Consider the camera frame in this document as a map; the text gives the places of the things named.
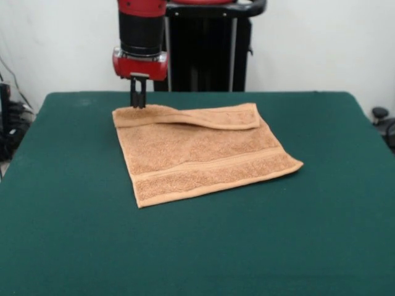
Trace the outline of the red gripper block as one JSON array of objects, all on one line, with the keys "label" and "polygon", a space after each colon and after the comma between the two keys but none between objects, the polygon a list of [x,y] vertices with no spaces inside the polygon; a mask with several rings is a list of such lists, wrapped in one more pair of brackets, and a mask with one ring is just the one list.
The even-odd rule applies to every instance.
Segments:
[{"label": "red gripper block", "polygon": [[[115,47],[112,54],[115,74],[124,79],[130,79],[130,106],[133,108],[146,107],[146,81],[163,81],[167,77],[168,54],[162,51],[155,57],[133,57]],[[136,79],[141,89],[136,92]]]}]

